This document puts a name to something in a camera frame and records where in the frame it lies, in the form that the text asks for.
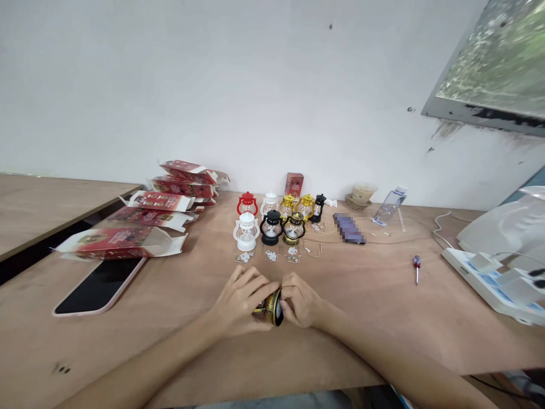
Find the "white cable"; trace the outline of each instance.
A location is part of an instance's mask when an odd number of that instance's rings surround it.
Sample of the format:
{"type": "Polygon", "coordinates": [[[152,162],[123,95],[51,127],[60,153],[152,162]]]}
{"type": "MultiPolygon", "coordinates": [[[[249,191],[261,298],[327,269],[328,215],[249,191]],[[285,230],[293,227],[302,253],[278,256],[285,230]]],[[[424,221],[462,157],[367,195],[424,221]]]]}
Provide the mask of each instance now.
{"type": "Polygon", "coordinates": [[[496,253],[496,254],[492,254],[492,257],[499,256],[500,254],[516,254],[517,256],[523,256],[523,257],[529,258],[529,259],[534,260],[535,262],[537,262],[537,263],[539,263],[539,264],[545,266],[545,263],[544,263],[543,261],[539,261],[539,260],[537,260],[536,258],[527,256],[527,255],[524,254],[524,253],[517,253],[517,252],[499,252],[499,253],[496,253]]]}
{"type": "Polygon", "coordinates": [[[452,214],[452,212],[448,212],[448,213],[445,213],[444,215],[437,216],[437,217],[435,218],[434,221],[435,221],[435,224],[437,225],[437,227],[439,227],[439,228],[436,229],[436,230],[434,230],[432,233],[435,234],[437,237],[439,237],[441,240],[443,240],[450,248],[454,248],[454,247],[452,247],[452,244],[450,244],[450,243],[447,241],[447,239],[445,239],[443,236],[441,236],[441,235],[439,234],[439,232],[440,232],[441,230],[443,230],[443,228],[442,228],[441,225],[437,222],[437,220],[440,219],[441,217],[449,216],[449,215],[451,215],[451,214],[452,214]]]}
{"type": "Polygon", "coordinates": [[[471,223],[471,222],[474,222],[474,221],[475,221],[475,219],[473,219],[473,220],[468,220],[468,219],[459,218],[459,217],[456,216],[454,213],[451,213],[451,216],[452,216],[453,218],[458,219],[458,220],[461,220],[461,221],[463,221],[463,222],[471,223]]]}

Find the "mini lantern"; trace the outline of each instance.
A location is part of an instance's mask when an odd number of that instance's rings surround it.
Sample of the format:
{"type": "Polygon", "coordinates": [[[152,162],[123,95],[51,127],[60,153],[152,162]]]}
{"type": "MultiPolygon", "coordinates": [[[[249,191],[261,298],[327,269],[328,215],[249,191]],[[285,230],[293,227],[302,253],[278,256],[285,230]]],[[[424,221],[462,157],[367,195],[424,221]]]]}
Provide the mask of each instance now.
{"type": "Polygon", "coordinates": [[[284,313],[282,312],[282,306],[280,305],[280,295],[282,289],[277,289],[274,293],[260,302],[254,312],[262,312],[265,315],[265,319],[275,327],[279,327],[284,320],[284,313]]]}
{"type": "Polygon", "coordinates": [[[287,245],[298,245],[299,239],[306,233],[304,218],[301,212],[293,212],[288,216],[283,225],[284,243],[287,245]]]}
{"type": "Polygon", "coordinates": [[[286,221],[286,219],[294,212],[294,200],[295,197],[290,194],[284,196],[284,200],[282,201],[279,210],[282,220],[286,221]]]}
{"type": "Polygon", "coordinates": [[[303,196],[295,207],[295,211],[300,212],[305,222],[308,222],[308,218],[314,214],[314,198],[309,194],[303,196]]]}
{"type": "Polygon", "coordinates": [[[255,248],[255,240],[259,236],[257,219],[249,212],[242,213],[233,230],[233,238],[237,241],[240,251],[248,252],[255,248]]]}
{"type": "Polygon", "coordinates": [[[238,199],[237,212],[240,215],[242,213],[252,213],[254,216],[257,215],[257,203],[252,193],[242,193],[242,196],[238,199]]]}
{"type": "Polygon", "coordinates": [[[316,205],[314,206],[314,214],[308,219],[311,223],[319,223],[322,220],[322,210],[324,209],[324,203],[327,199],[322,193],[316,196],[316,205]]]}
{"type": "Polygon", "coordinates": [[[270,210],[263,218],[259,230],[261,231],[261,242],[264,245],[277,245],[278,237],[282,234],[280,213],[276,210],[270,210]]]}
{"type": "Polygon", "coordinates": [[[261,208],[259,209],[262,216],[265,216],[271,210],[278,210],[278,201],[276,195],[273,192],[269,192],[265,195],[261,208]]]}

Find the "white lantern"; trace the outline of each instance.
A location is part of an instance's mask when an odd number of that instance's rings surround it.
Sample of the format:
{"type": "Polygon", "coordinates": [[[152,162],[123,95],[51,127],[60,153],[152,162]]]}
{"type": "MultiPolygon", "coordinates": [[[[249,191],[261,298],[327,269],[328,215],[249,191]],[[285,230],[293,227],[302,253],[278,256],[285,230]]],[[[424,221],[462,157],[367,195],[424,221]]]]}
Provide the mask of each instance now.
{"type": "Polygon", "coordinates": [[[273,192],[267,193],[263,199],[263,203],[259,209],[261,217],[265,216],[271,210],[278,210],[278,200],[276,200],[276,195],[273,192]]]}
{"type": "Polygon", "coordinates": [[[237,241],[237,248],[244,252],[252,251],[257,245],[255,240],[258,236],[257,219],[251,213],[242,213],[233,230],[233,238],[237,241]]]}

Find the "blurred phone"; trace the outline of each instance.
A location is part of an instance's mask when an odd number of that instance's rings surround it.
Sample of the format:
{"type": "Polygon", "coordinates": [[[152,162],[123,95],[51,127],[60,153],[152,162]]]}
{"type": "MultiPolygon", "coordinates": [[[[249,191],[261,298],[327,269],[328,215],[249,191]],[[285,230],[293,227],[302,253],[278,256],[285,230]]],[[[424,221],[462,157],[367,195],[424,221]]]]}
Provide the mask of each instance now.
{"type": "Polygon", "coordinates": [[[53,310],[53,315],[94,315],[109,310],[145,261],[145,258],[130,258],[101,262],[53,310]]]}

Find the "power cord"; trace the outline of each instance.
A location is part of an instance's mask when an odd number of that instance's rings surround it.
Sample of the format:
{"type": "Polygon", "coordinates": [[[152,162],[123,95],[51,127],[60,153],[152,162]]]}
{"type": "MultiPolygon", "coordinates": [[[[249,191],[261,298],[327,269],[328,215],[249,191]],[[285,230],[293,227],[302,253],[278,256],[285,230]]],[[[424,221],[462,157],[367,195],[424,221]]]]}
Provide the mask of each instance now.
{"type": "Polygon", "coordinates": [[[473,375],[469,375],[469,377],[473,378],[473,379],[476,380],[477,382],[482,383],[483,385],[486,385],[486,386],[488,386],[488,387],[491,387],[492,389],[496,389],[497,391],[503,392],[504,394],[509,395],[509,396],[511,396],[511,397],[518,398],[518,399],[529,400],[529,401],[533,402],[533,400],[532,400],[531,398],[527,397],[527,396],[515,394],[515,393],[510,392],[510,391],[508,391],[508,390],[506,390],[506,389],[499,388],[499,387],[497,387],[497,386],[491,385],[490,383],[485,382],[485,381],[482,381],[482,380],[480,380],[479,378],[474,377],[473,375]]]}
{"type": "Polygon", "coordinates": [[[445,239],[443,236],[441,236],[441,235],[439,234],[439,232],[440,232],[441,230],[443,230],[443,228],[441,227],[441,225],[440,225],[439,222],[437,221],[437,220],[439,220],[441,217],[450,216],[451,214],[452,214],[452,212],[448,212],[448,213],[445,213],[444,215],[437,216],[437,217],[435,218],[434,222],[435,222],[435,224],[437,225],[437,227],[439,227],[439,228],[438,228],[438,229],[435,229],[432,233],[435,234],[437,237],[439,237],[441,240],[443,240],[450,248],[454,248],[454,247],[452,246],[452,244],[450,244],[450,243],[448,242],[447,239],[445,239]]]}
{"type": "Polygon", "coordinates": [[[474,222],[474,221],[475,221],[475,219],[473,219],[473,220],[468,220],[468,219],[459,218],[458,216],[456,216],[456,215],[455,215],[454,213],[452,213],[452,212],[451,212],[451,215],[452,215],[453,218],[458,219],[458,220],[461,220],[461,221],[463,221],[463,222],[471,223],[471,222],[474,222]]]}
{"type": "Polygon", "coordinates": [[[531,260],[534,260],[536,263],[539,263],[543,266],[545,266],[545,263],[543,261],[539,261],[537,258],[533,258],[533,257],[530,257],[524,253],[517,253],[517,252],[499,252],[499,253],[495,253],[495,254],[492,254],[492,257],[496,257],[496,256],[499,256],[500,254],[516,254],[517,256],[523,256],[523,257],[526,257],[526,258],[529,258],[531,260]]]}

